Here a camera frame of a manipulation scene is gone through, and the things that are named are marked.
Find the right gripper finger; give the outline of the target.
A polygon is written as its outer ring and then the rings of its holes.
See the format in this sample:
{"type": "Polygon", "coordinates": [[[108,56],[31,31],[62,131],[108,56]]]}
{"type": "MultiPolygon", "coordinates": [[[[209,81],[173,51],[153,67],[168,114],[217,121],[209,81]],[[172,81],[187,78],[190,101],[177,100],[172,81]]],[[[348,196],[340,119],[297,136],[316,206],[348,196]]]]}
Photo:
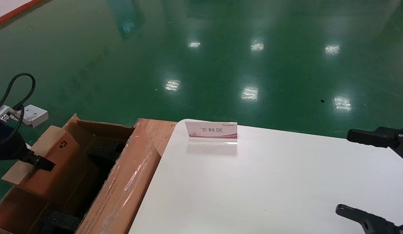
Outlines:
{"type": "Polygon", "coordinates": [[[380,126],[372,132],[350,129],[347,133],[347,140],[377,148],[391,148],[403,158],[403,128],[393,129],[380,126]]]}
{"type": "Polygon", "coordinates": [[[366,234],[403,234],[403,225],[396,226],[380,216],[344,204],[337,205],[335,213],[359,223],[366,234]]]}

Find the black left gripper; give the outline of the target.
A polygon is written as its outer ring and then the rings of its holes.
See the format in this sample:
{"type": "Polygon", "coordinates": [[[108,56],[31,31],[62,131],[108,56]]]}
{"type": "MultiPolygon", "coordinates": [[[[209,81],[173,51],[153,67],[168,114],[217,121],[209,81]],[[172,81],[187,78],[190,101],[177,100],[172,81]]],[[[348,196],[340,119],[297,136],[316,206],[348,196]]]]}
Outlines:
{"type": "Polygon", "coordinates": [[[33,151],[28,151],[23,137],[18,131],[11,135],[13,131],[12,126],[0,123],[0,161],[21,160],[37,169],[51,172],[55,163],[36,155],[33,151]]]}

